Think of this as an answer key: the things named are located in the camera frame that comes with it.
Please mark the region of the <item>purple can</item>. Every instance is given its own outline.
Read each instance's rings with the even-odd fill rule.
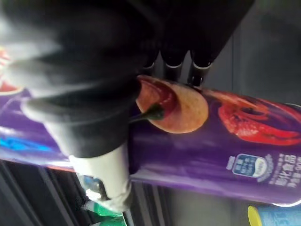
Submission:
[[[163,120],[130,124],[132,179],[267,203],[301,200],[301,108],[140,76],[133,115],[154,104]],[[42,124],[27,119],[30,95],[0,89],[0,157],[70,170]]]

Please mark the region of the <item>yellow lid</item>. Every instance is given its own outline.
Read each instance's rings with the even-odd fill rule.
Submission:
[[[254,206],[249,206],[248,217],[251,226],[262,226],[259,213]]]

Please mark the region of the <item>black glove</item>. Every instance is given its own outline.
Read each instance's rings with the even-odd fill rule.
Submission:
[[[0,34],[13,59],[6,78],[35,97],[24,113],[44,123],[65,154],[94,157],[125,142],[140,90],[135,72],[146,62],[140,46],[154,34],[136,6],[1,0]]]

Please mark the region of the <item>blue can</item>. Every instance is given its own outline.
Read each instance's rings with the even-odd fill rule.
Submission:
[[[248,208],[251,226],[301,226],[301,207],[253,207]]]

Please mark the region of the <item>blue label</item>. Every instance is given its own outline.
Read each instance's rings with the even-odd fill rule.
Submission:
[[[233,166],[233,173],[245,177],[258,178],[267,170],[267,162],[264,158],[239,154]]]
[[[0,147],[5,147],[14,151],[51,151],[51,148],[45,145],[15,137],[7,137],[5,139],[0,138]]]

